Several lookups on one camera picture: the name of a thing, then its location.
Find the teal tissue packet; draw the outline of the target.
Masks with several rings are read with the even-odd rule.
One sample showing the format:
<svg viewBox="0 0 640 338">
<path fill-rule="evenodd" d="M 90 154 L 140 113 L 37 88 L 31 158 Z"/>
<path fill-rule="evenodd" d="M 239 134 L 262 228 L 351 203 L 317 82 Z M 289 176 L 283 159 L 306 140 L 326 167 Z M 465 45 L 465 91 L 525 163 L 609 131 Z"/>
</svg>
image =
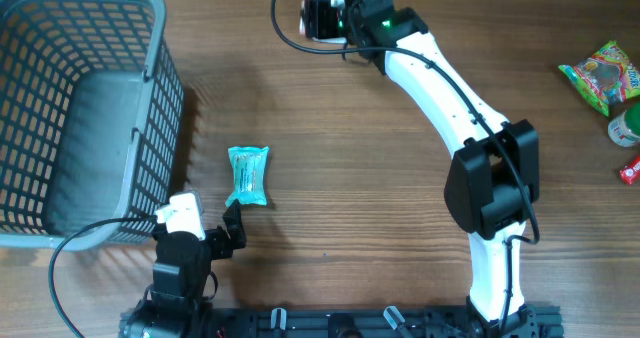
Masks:
<svg viewBox="0 0 640 338">
<path fill-rule="evenodd" d="M 233 191 L 225 204 L 230 207 L 236 200 L 242 205 L 268 204 L 264 177 L 269 148 L 231 147 L 228 155 L 233 171 Z"/>
</svg>

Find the Haribo gummy bag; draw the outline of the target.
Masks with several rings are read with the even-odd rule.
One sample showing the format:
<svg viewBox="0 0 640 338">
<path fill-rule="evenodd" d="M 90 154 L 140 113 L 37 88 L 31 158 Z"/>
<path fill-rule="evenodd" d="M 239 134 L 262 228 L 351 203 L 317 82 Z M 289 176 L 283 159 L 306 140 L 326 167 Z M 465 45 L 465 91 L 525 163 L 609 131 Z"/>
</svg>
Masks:
<svg viewBox="0 0 640 338">
<path fill-rule="evenodd" d="M 611 107 L 639 96 L 639 69 L 615 40 L 576 65 L 559 65 L 582 98 L 609 118 Z"/>
</svg>

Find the green lid jar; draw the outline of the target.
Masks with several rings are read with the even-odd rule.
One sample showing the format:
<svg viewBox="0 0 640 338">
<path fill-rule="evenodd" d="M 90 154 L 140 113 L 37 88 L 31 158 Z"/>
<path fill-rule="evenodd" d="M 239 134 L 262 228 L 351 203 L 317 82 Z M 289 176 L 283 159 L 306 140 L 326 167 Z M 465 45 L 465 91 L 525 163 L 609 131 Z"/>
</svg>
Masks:
<svg viewBox="0 0 640 338">
<path fill-rule="evenodd" d="M 639 144 L 639 109 L 640 106 L 636 103 L 609 123 L 609 138 L 615 144 L 621 147 Z"/>
</svg>

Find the red snack stick packet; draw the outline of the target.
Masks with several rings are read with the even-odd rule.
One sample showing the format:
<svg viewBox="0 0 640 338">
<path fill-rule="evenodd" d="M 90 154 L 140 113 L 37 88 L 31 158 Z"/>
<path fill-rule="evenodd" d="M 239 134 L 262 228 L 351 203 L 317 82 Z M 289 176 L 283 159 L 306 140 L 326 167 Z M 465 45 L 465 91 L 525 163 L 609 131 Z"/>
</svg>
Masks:
<svg viewBox="0 0 640 338">
<path fill-rule="evenodd" d="M 635 184 L 640 177 L 640 156 L 634 158 L 630 163 L 619 171 L 619 177 L 627 185 Z"/>
</svg>

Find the small red white candy pack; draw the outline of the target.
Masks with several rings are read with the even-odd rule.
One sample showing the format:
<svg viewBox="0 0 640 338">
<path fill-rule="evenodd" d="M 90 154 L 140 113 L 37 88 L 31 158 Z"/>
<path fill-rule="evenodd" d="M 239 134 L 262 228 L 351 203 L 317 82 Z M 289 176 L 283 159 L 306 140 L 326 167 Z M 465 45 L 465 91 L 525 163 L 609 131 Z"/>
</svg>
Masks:
<svg viewBox="0 0 640 338">
<path fill-rule="evenodd" d="M 309 26 L 309 1 L 303 0 L 301 2 L 300 23 L 299 23 L 299 33 L 301 36 L 307 37 L 308 26 Z"/>
</svg>

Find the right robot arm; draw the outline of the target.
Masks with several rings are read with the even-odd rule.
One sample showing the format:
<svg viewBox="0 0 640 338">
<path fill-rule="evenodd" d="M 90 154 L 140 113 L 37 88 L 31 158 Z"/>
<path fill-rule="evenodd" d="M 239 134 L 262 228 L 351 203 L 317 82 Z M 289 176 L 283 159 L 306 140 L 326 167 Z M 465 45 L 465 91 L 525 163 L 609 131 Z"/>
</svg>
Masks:
<svg viewBox="0 0 640 338">
<path fill-rule="evenodd" d="M 468 235 L 472 283 L 469 333 L 541 337 L 544 328 L 520 287 L 520 248 L 540 238 L 538 135 L 487 105 L 455 71 L 427 24 L 393 0 L 304 0 L 300 31 L 335 53 L 357 53 L 399 85 L 443 140 L 451 163 L 444 199 Z"/>
</svg>

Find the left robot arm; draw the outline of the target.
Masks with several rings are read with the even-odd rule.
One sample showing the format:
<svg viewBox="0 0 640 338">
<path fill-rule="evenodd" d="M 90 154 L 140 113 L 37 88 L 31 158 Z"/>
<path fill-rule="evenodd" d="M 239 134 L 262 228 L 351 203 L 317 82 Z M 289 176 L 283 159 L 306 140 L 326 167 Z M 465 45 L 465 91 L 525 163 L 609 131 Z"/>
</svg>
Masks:
<svg viewBox="0 0 640 338">
<path fill-rule="evenodd" d="M 152 283 L 131 310 L 121 315 L 120 337 L 227 337 L 225 319 L 213 312 L 208 280 L 211 263 L 246 247 L 237 200 L 223 214 L 224 226 L 205 230 L 192 207 L 166 206 L 156 212 L 158 226 Z"/>
</svg>

